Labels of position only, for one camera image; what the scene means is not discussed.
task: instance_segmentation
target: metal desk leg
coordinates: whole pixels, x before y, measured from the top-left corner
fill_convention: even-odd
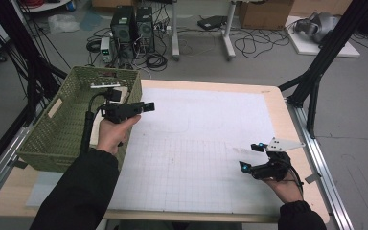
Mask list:
[[[172,58],[179,60],[180,50],[178,47],[178,32],[177,32],[177,0],[172,1]]]
[[[234,58],[235,51],[232,46],[231,39],[229,38],[229,33],[231,32],[232,19],[234,18],[234,12],[236,8],[236,1],[231,1],[228,13],[228,22],[226,23],[226,30],[222,31],[223,41],[226,46],[226,50],[228,51],[228,59]]]

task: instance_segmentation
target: gray floor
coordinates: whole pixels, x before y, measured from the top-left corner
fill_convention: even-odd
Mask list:
[[[70,14],[81,22],[86,11],[86,6],[79,7]],[[63,9],[48,11],[38,14],[37,19],[44,20],[50,13],[69,12]],[[197,18],[187,18],[179,24],[195,28],[196,21]],[[50,34],[49,37],[70,65],[85,65],[86,39],[95,31],[108,27],[109,22],[103,19],[92,31]],[[237,57],[227,61],[218,35],[188,34],[180,39],[183,39],[180,42],[182,52],[187,55],[182,55],[178,62],[169,60],[165,71],[151,72],[152,79],[280,85],[303,74],[314,59],[297,55],[289,44],[276,46],[253,59],[237,51]],[[368,46],[368,41],[361,42]],[[351,43],[360,52],[360,58],[338,57],[326,72],[319,92],[315,133],[353,226],[368,229],[368,49]],[[53,64],[68,71],[54,49],[48,45],[46,49]],[[166,57],[171,58],[170,49]],[[150,78],[143,71],[142,76]],[[0,62],[0,138],[25,104],[11,62]],[[0,229],[26,229],[31,221],[30,218],[0,218]],[[333,220],[327,225],[329,229],[336,229]],[[243,225],[243,229],[276,228],[275,224]]]

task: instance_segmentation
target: desktop computer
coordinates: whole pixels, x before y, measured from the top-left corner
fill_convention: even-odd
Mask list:
[[[140,51],[154,53],[154,31],[151,7],[141,7],[137,9],[136,23],[140,41]]]
[[[134,44],[139,36],[134,8],[132,6],[117,6],[110,28],[120,58],[135,58]]]

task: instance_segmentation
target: black jacket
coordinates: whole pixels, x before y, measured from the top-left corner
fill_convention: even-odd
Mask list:
[[[38,210],[31,229],[96,229],[118,181],[118,161],[91,149],[68,168]],[[326,229],[322,218],[305,201],[280,208],[279,230]]]

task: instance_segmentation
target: person's right hand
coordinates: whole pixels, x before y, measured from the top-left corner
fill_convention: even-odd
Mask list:
[[[103,150],[115,155],[118,152],[119,143],[124,143],[127,140],[127,131],[135,125],[140,118],[140,115],[136,115],[120,124],[114,124],[107,119],[103,119],[100,122],[97,150]]]
[[[267,178],[263,179],[263,182],[266,183],[284,203],[304,200],[290,172],[287,173],[282,181],[277,182],[275,179]]]

